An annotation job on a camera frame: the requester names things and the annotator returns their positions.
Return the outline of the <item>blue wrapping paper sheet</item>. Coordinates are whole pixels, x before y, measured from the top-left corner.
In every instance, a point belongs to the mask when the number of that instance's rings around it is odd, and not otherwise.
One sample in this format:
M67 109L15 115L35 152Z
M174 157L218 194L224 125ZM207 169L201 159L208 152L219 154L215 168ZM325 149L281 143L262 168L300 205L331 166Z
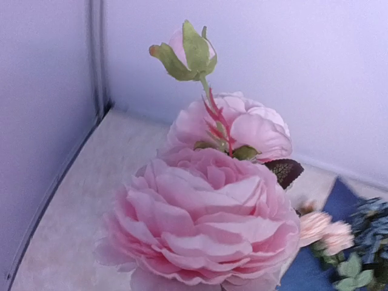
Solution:
M342 180L337 179L322 211L332 215L334 221L342 220L351 225L350 216L364 199L370 198L357 196ZM364 263L363 267L373 270L373 283L361 290L387 290L387 270L379 272ZM280 290L335 290L332 285L334 274L334 268L323 268L310 248L305 247L285 272Z

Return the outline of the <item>pink fake rose bunch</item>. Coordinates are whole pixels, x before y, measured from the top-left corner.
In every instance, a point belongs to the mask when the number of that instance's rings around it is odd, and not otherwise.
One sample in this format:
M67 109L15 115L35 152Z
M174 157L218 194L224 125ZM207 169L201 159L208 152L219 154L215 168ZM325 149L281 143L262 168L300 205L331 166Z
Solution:
M323 268L334 268L335 290L361 290L373 283L373 270L365 269L353 251L355 237L351 225L334 221L327 212L318 211L309 201L297 209L301 233L299 247L309 247Z

